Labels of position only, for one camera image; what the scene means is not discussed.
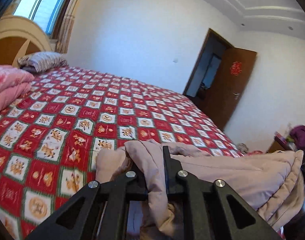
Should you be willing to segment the light pink quilted puffer jacket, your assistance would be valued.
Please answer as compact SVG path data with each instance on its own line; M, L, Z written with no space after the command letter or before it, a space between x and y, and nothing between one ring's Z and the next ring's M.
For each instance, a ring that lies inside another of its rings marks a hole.
M224 180L274 230L305 218L304 153L212 156L181 142L167 143L170 156L200 180ZM124 146L103 148L96 159L96 180L106 183L135 164L144 174L148 200L143 203L140 239L183 239L182 212L166 195L163 145L153 139L129 140Z

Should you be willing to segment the purple jacket on dresser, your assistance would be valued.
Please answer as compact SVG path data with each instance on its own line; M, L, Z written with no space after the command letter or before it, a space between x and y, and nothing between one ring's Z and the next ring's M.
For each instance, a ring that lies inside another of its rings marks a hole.
M305 126L299 125L291 129L290 137L295 141L299 150L305 149Z

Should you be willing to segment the brown wooden dresser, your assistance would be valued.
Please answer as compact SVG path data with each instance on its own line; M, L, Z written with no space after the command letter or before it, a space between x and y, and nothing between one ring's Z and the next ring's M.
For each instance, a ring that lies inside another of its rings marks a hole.
M284 142L282 140L274 139L270 147L268 148L266 153L273 153L276 151L296 151L295 146L291 146L289 143Z

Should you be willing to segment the red box on dresser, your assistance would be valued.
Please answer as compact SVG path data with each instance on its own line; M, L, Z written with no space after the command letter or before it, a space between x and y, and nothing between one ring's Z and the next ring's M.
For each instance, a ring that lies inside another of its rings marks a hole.
M286 140L286 138L283 136L283 135L281 135L279 132L275 132L275 134L274 134L274 140L279 144L279 145L281 145L281 146L283 146L283 147L286 147L286 146L288 146L288 142L287 142L287 140Z

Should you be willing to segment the grey cloth pile on floor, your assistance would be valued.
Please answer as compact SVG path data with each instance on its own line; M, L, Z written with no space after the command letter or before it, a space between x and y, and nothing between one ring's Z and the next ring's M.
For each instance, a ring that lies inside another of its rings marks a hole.
M248 154L248 147L243 144L243 143L240 143L240 144L237 144L237 149L242 153L242 154Z

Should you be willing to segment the red patchwork bear bedspread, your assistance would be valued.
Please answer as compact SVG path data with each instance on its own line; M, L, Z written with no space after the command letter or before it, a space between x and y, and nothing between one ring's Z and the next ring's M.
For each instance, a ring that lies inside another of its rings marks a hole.
M184 142L240 157L235 144L185 96L82 68L34 75L0 112L0 220L24 239L95 177L96 157L128 140Z

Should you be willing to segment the brown wooden door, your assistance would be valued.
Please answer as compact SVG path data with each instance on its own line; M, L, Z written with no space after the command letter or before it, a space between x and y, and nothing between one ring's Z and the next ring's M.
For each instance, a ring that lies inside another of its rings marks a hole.
M202 111L221 130L224 129L246 88L256 61L257 52L241 48L229 48L221 58L202 106ZM230 72L233 62L241 62L242 72L234 76ZM234 93L240 93L237 100Z

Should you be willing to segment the red double happiness decoration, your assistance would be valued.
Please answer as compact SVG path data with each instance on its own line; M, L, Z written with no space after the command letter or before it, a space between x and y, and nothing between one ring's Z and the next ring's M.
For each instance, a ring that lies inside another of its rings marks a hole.
M238 61L233 62L230 68L231 74L234 76L238 76L242 72L241 65L242 65L241 62Z

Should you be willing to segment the pink folded quilt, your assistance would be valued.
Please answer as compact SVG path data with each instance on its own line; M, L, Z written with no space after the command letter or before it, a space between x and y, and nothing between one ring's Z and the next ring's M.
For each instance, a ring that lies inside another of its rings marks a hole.
M34 75L9 65L0 66L0 112L30 91Z

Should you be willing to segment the striped pillow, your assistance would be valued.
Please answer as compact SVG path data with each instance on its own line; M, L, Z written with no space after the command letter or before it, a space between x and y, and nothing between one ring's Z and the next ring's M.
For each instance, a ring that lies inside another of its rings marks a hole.
M40 51L37 53L25 55L17 59L21 69L31 73L38 74L47 70L65 67L67 60L60 53L52 51Z

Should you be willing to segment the cream and wood headboard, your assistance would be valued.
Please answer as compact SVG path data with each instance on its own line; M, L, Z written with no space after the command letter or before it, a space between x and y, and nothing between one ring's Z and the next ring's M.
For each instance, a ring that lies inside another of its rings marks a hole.
M18 59L51 51L50 39L35 22L14 15L0 18L0 65L18 68Z

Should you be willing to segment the beige patterned right curtain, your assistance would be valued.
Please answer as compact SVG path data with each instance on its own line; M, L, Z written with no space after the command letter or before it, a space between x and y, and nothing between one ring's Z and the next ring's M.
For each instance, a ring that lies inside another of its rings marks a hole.
M66 54L68 51L69 41L80 1L81 0L66 0L64 3L62 9L64 14L59 21L60 26L56 38L55 52Z

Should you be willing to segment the window with blue frame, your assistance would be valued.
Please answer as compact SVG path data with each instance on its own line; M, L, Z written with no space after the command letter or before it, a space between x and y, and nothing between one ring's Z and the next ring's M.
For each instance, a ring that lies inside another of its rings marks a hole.
M65 0L19 0L13 15L36 23L47 35L53 29Z

